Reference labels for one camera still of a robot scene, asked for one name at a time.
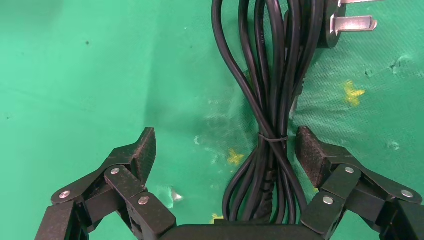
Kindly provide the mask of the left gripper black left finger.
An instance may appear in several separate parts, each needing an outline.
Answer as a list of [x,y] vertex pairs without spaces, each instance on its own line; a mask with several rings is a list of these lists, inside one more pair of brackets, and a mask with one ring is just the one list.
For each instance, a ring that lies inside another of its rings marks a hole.
[[146,186],[156,153],[153,127],[135,143],[113,149],[98,169],[52,195],[36,239],[87,240],[112,213],[137,239],[160,239],[177,221]]

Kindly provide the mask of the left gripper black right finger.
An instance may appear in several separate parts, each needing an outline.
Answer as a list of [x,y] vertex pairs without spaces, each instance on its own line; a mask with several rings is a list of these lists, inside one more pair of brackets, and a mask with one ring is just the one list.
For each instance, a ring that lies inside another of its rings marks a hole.
[[318,193],[300,223],[328,240],[347,211],[382,240],[424,237],[423,198],[415,190],[363,166],[346,148],[325,143],[307,126],[295,137],[295,154]]

